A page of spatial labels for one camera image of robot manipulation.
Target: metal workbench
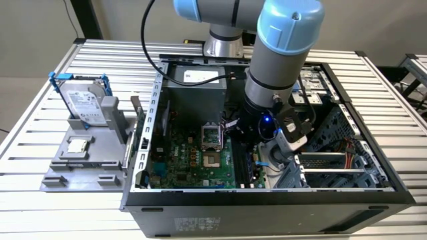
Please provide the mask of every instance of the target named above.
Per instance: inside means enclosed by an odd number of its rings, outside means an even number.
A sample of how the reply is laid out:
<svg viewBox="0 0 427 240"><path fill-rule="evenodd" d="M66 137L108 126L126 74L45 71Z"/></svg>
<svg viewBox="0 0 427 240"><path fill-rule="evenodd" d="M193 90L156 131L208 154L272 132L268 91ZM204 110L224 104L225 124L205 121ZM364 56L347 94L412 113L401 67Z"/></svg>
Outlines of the metal workbench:
<svg viewBox="0 0 427 240"><path fill-rule="evenodd" d="M154 61L157 54L199 56L203 53L199 44L156 43L146 48ZM252 48L247 47L245 57L251 54ZM384 236L391 240L427 239L425 122L367 57L351 51L312 50L307 61L329 64L417 203L353 233L349 239L376 240ZM86 40L84 44L73 44L54 71L93 76L105 73L126 116L134 115L132 92L138 94L142 107L148 105L154 71L137 42ZM0 233L9 233L0 238L141 239L144 235L130 215L117 210L120 193L38 191L68 129L66 117L64 103L46 82L0 146L0 173L4 173L0 174ZM331 238L348 239L348 236Z"/></svg>

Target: white wall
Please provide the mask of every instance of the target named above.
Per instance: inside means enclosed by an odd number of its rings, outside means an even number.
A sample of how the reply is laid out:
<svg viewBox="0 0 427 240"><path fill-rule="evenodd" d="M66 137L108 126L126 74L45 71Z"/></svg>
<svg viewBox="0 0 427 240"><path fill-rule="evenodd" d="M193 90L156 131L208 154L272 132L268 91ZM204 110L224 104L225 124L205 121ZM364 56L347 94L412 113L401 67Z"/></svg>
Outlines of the white wall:
<svg viewBox="0 0 427 240"><path fill-rule="evenodd" d="M74 38L62 0L0 0L0 77L46 77Z"/></svg>
<svg viewBox="0 0 427 240"><path fill-rule="evenodd" d="M102 34L108 32L112 40L138 41L141 18L148 2L148 0L92 0ZM203 41L208 35L209 24L177 16L173 0L154 1L145 24L148 42L181 43L184 39Z"/></svg>
<svg viewBox="0 0 427 240"><path fill-rule="evenodd" d="M176 16L173 0L156 0L146 40L204 40L208 24ZM427 0L323 0L325 19L316 49L363 50L379 65L395 65L405 53L427 54ZM93 0L102 31L113 40L138 41L148 0Z"/></svg>

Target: power supply label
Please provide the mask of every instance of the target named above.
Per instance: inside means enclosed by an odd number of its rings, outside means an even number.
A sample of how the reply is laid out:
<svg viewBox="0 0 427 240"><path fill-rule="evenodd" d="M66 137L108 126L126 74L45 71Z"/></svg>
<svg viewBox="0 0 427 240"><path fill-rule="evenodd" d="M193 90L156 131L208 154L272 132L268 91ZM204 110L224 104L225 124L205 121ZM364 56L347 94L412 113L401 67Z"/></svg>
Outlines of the power supply label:
<svg viewBox="0 0 427 240"><path fill-rule="evenodd" d="M106 121L96 96L89 91L66 91L78 118L89 125L105 125Z"/></svg>
<svg viewBox="0 0 427 240"><path fill-rule="evenodd" d="M204 80L219 76L217 71L195 71L187 70L184 72L184 83L199 83ZM220 80L211 81L212 84L219 84Z"/></svg>
<svg viewBox="0 0 427 240"><path fill-rule="evenodd" d="M216 231L220 217L175 217L176 231Z"/></svg>

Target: robotic arm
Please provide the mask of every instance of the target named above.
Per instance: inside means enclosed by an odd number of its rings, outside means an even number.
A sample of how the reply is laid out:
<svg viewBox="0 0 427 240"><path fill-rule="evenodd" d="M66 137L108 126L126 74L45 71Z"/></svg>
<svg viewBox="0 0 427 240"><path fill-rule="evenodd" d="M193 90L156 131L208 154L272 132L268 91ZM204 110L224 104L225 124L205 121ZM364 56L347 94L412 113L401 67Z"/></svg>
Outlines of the robotic arm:
<svg viewBox="0 0 427 240"><path fill-rule="evenodd" d="M228 134L251 145L279 136L285 141L284 147L292 151L292 143L304 144L312 129L308 120L299 120L288 99L319 37L325 14L320 1L173 0L173 5L181 17L229 28L223 32L225 35L232 32L232 27L256 29L244 86L244 110L240 118L227 124ZM284 118L292 118L291 127L284 124Z"/></svg>

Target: black cable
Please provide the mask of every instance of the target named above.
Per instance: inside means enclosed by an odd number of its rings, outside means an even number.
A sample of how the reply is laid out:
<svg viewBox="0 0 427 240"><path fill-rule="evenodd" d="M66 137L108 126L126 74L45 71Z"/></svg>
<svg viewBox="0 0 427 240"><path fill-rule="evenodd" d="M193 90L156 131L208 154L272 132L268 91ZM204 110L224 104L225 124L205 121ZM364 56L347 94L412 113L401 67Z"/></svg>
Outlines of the black cable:
<svg viewBox="0 0 427 240"><path fill-rule="evenodd" d="M76 36L76 38L78 38L78 33L77 33L77 30L76 30L76 26L73 24L72 17L69 16L66 2L65 2L65 0L61 0L61 1L64 2L64 5L65 5L66 15L68 15L68 19L69 19L69 22L70 22L70 25L72 25L72 28L73 28L73 31L74 31L74 36Z"/></svg>
<svg viewBox="0 0 427 240"><path fill-rule="evenodd" d="M271 169L271 171L273 171L273 172L276 172L276 173L280 173L281 171L279 170L275 170L271 166L265 166L267 168L269 168Z"/></svg>
<svg viewBox="0 0 427 240"><path fill-rule="evenodd" d="M273 140L276 137L277 137L277 131L279 131L279 123L277 123L277 120L271 116L272 118L272 121L273 121L273 126L275 126L275 133L272 135L271 138L265 138L264 135L261 134L261 120L263 120L263 117L259 118L259 121L257 121L257 134L260 136L260 138L264 140L264 141L271 141Z"/></svg>
<svg viewBox="0 0 427 240"><path fill-rule="evenodd" d="M225 79L225 78L232 78L231 75L220 75L220 76L216 76L208 80L204 80L204 81L200 81L200 82L196 82L196 83L183 83L177 80L175 80L173 78L171 78L162 71L161 69L156 66L152 58L149 57L148 55L148 51L146 51L146 46L145 46L145 34L144 34L144 31L145 31L145 22L146 22L146 17L148 17L148 13L149 13L149 10L152 9L152 6L153 6L153 3L154 3L154 0L150 0L149 3L148 3L148 6L145 8L145 11L144 11L144 15L141 17L141 22L140 22L140 45L141 45L141 49L144 51L144 55L145 55L145 58L149 62L149 64L152 65L153 69L162 75L162 77L169 80L171 82L173 82L175 84L177 85L181 85L181 86L188 86L188 87L193 87L193 86L199 86L199 85L203 85L203 84L207 84L209 82L213 82L219 79Z"/></svg>
<svg viewBox="0 0 427 240"><path fill-rule="evenodd" d="M301 91L301 98L304 99L304 102L307 103L309 109L311 109L311 125L315 124L316 122L316 111L315 108L312 106L312 104L309 103L308 97L307 97L307 92L305 92L305 87L303 85L303 80L301 80L301 75L297 76L297 83L299 83L299 87L300 87L300 91Z"/></svg>

